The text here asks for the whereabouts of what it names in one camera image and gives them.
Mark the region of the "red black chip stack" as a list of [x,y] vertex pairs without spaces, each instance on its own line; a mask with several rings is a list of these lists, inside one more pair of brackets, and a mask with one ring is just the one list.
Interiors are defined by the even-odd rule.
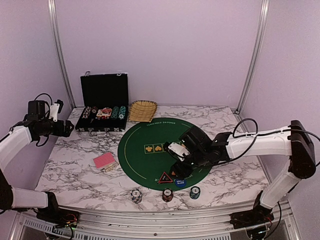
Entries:
[[170,202],[173,199],[173,191],[170,188],[166,188],[162,192],[162,200],[165,202]]

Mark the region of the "blue beige chip stack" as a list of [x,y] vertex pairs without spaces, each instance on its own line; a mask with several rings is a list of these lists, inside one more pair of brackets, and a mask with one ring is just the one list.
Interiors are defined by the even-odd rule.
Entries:
[[130,193],[131,195],[131,200],[138,204],[142,201],[142,192],[139,189],[133,189]]

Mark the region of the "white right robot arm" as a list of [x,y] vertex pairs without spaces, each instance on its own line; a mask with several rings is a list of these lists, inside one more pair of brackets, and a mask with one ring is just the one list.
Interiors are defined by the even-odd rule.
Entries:
[[312,177],[317,169],[313,134],[298,120],[290,125],[267,131],[237,135],[235,131],[218,133],[210,139],[199,127],[188,129],[172,142],[167,151],[177,158],[172,166],[175,176],[188,177],[196,168],[212,168],[234,162],[242,157],[287,156],[288,162],[271,184],[257,197],[256,206],[247,219],[258,224],[277,202],[301,180]]

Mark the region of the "blue small blind button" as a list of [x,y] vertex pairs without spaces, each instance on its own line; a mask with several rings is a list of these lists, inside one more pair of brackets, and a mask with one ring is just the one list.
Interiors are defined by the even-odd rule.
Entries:
[[187,180],[186,179],[174,179],[174,184],[178,188],[184,188],[187,185]]

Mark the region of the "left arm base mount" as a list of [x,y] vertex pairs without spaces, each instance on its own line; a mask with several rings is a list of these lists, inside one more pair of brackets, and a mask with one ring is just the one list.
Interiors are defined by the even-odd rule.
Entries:
[[59,208],[58,211],[38,209],[36,217],[56,225],[56,228],[77,226],[80,213],[74,210]]

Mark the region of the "triangular all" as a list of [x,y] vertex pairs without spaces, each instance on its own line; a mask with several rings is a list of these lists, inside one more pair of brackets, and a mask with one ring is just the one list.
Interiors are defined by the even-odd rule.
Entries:
[[158,180],[158,184],[170,184],[173,180],[169,177],[169,175],[164,171],[161,177]]

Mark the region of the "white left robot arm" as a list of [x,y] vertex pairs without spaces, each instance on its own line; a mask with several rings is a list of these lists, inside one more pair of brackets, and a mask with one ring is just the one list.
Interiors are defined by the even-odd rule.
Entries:
[[41,137],[69,137],[74,130],[69,120],[24,120],[16,123],[0,140],[0,209],[3,211],[37,208],[53,223],[63,219],[56,196],[52,192],[14,187],[6,176],[13,168],[12,161],[22,156],[22,151]]

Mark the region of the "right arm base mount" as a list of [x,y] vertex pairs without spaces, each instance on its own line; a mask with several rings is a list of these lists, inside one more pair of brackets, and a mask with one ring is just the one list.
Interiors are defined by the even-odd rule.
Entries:
[[230,214],[229,223],[234,229],[240,229],[272,222],[274,219],[270,209],[251,209]]

